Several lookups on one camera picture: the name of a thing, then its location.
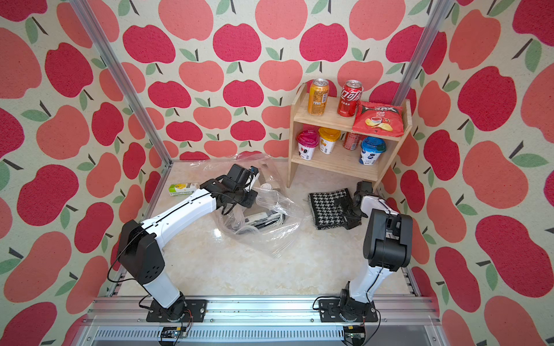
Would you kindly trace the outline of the black white houndstooth scarf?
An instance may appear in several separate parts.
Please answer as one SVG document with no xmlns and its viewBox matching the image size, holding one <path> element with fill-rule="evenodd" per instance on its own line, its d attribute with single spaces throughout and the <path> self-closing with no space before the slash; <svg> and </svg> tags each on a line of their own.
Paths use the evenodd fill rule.
<svg viewBox="0 0 554 346">
<path fill-rule="evenodd" d="M 346 225 L 341 200 L 351 201 L 348 188 L 308 195 L 308 203 L 317 230 L 334 229 Z"/>
</svg>

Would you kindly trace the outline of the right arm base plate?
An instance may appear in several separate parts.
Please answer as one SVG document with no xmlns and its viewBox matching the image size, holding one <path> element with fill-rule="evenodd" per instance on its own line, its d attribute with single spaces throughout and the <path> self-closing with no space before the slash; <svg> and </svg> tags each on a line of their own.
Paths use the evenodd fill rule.
<svg viewBox="0 0 554 346">
<path fill-rule="evenodd" d="M 324 323 L 362 324 L 378 322 L 379 317 L 373 304 L 361 303 L 350 298 L 345 301 L 334 297 L 318 299 L 312 308 L 319 313 Z"/>
</svg>

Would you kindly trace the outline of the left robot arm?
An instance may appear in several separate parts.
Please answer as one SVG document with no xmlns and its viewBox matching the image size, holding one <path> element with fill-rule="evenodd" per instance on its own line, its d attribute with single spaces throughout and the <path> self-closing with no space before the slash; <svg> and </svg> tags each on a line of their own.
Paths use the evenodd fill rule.
<svg viewBox="0 0 554 346">
<path fill-rule="evenodd" d="M 177 289 L 165 269 L 162 250 L 186 227 L 215 210 L 252 207 L 259 175 L 256 167 L 234 164 L 227 174 L 204 182 L 176 206 L 141 223 L 130 220 L 123 225 L 116 261 L 153 298 L 148 321 L 203 321 L 206 301 L 187 300 Z"/>
</svg>

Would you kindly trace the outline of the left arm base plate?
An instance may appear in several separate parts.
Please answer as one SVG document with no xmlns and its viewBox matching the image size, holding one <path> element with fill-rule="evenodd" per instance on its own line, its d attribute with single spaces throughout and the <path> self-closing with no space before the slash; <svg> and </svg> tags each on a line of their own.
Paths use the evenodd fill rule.
<svg viewBox="0 0 554 346">
<path fill-rule="evenodd" d="M 169 308 L 163 308 L 156 300 L 153 300 L 148 308 L 147 322 L 154 323 L 200 323 L 206 315 L 208 301 L 203 299 L 184 299 L 180 297 Z"/>
</svg>

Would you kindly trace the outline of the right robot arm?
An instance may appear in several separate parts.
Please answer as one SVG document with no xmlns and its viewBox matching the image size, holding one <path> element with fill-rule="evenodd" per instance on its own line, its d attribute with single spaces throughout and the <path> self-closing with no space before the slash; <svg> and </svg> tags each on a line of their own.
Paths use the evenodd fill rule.
<svg viewBox="0 0 554 346">
<path fill-rule="evenodd" d="M 340 293 L 339 316 L 346 322 L 375 318 L 374 296 L 386 278 L 411 261 L 413 219 L 393 210 L 373 193 L 372 183 L 357 183 L 346 220 L 369 219 L 363 244 L 367 264 Z"/>
</svg>

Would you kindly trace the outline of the clear plastic vacuum bag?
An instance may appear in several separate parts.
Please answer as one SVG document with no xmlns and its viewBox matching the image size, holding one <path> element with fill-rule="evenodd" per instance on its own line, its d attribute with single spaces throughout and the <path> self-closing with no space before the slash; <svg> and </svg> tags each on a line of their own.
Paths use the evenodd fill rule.
<svg viewBox="0 0 554 346">
<path fill-rule="evenodd" d="M 191 180 L 198 184 L 204 183 L 210 178 L 228 173 L 233 164 L 239 164 L 246 169 L 251 166 L 259 169 L 260 177 L 252 188 L 258 192 L 255 203 L 251 208 L 240 205 L 219 208 L 211 214 L 211 218 L 223 235 L 265 255 L 279 258 L 297 240 L 300 226 L 307 218 L 307 213 L 299 204 L 288 198 L 284 191 L 281 175 L 278 173 L 276 164 L 271 157 L 265 154 L 250 154 L 246 157 L 194 161 L 189 166 L 191 168 Z M 264 183 L 271 184 L 272 190 L 260 189 L 260 186 Z M 287 219 L 281 226 L 271 227 L 266 232 L 239 235 L 235 233 L 245 225 L 247 216 L 270 210 L 287 215 Z"/>
</svg>

